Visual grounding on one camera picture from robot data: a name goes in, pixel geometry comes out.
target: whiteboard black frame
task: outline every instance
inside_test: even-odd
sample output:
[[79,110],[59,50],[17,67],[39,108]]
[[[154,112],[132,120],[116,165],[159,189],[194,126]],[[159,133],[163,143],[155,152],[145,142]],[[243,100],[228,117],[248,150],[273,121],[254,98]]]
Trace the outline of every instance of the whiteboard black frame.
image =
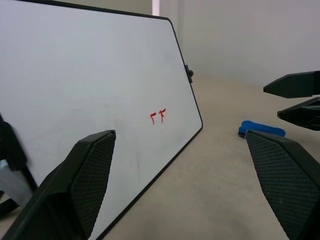
[[[151,19],[160,19],[169,21],[172,26],[172,31],[174,32],[174,37],[180,52],[181,60],[183,62],[183,65],[185,66],[185,61],[182,56],[182,52],[179,46],[179,42],[177,39],[177,35],[174,29],[174,26],[171,22],[171,20],[167,17],[162,16],[154,16],[154,15],[147,15],[142,13],[134,13],[134,12],[128,12],[128,11],[119,11],[119,10],[113,10],[113,9],[107,9],[107,8],[101,8],[101,7],[94,7],[94,6],[86,6],[86,5],[80,5],[80,4],[74,4],[74,3],[67,3],[67,2],[61,2],[61,1],[54,1],[54,0],[11,0],[11,1],[20,1],[20,2],[28,2],[28,3],[36,3],[36,4],[45,4],[45,5],[52,5],[52,6],[59,6],[59,7],[66,7],[66,8],[73,8],[73,9],[81,9],[81,10],[90,10],[90,11],[96,11],[96,12],[104,12],[104,13],[111,13],[111,14],[121,14],[121,15],[129,15],[129,16],[136,16],[136,17],[143,17],[143,18],[151,18]],[[188,80],[188,72],[185,70],[185,74],[187,76],[186,81]],[[204,122],[202,119],[202,116],[200,114],[199,106],[196,100],[196,96],[194,93],[194,90],[192,88],[191,83],[191,91],[193,94],[193,98],[196,104],[196,108],[199,113],[199,117],[201,120],[201,128],[195,133],[195,135],[177,152],[177,154],[164,166],[164,168],[147,184],[147,186],[129,203],[129,205],[115,218],[115,220],[100,234],[100,236],[96,240],[102,240],[107,233],[117,224],[117,222],[127,213],[127,211],[139,200],[139,198],[148,190],[148,188],[160,177],[160,175],[170,166],[170,164],[179,156],[179,154],[189,145],[189,143],[202,131]],[[35,190],[38,186],[33,179],[32,174],[30,173],[28,167],[24,168],[22,170],[22,173],[24,174],[28,184],[30,185],[31,189]]]

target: red number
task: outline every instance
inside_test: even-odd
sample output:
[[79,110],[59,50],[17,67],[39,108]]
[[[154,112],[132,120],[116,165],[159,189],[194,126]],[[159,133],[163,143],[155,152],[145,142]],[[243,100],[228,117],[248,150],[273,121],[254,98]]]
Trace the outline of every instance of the red number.
[[159,112],[159,114],[161,114],[161,123],[164,122],[164,118],[165,118],[164,112],[165,112],[165,111],[166,111],[166,109],[163,109],[163,110],[160,110],[160,112]]
[[150,118],[152,119],[152,124],[155,125],[154,116],[157,115],[155,112],[150,114]]

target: beige floor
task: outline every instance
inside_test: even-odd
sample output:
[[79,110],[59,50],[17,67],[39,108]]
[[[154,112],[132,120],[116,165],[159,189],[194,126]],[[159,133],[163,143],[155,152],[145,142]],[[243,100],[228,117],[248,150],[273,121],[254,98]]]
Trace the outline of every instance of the beige floor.
[[[306,99],[283,99],[238,82],[200,77],[193,81],[202,132],[104,239],[288,239],[237,131],[244,120],[281,127],[288,138],[320,159],[319,133],[277,118],[277,111]],[[0,219],[0,236],[16,215]]]

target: whiteboard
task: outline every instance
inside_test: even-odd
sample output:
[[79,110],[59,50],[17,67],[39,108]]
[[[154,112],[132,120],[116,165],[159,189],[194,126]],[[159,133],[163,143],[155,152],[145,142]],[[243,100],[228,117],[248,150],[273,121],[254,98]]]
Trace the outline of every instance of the whiteboard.
[[167,18],[51,3],[0,0],[0,112],[38,185],[78,140],[116,131],[94,240],[203,124]]

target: whiteboard clip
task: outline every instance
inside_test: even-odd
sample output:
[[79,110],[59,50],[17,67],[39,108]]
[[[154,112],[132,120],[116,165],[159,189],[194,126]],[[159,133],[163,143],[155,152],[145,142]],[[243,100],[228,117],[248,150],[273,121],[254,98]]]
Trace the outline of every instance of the whiteboard clip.
[[192,84],[192,78],[191,77],[194,75],[194,71],[189,70],[188,65],[184,65],[184,68],[185,68],[185,71],[186,71],[186,75],[188,76],[189,83]]

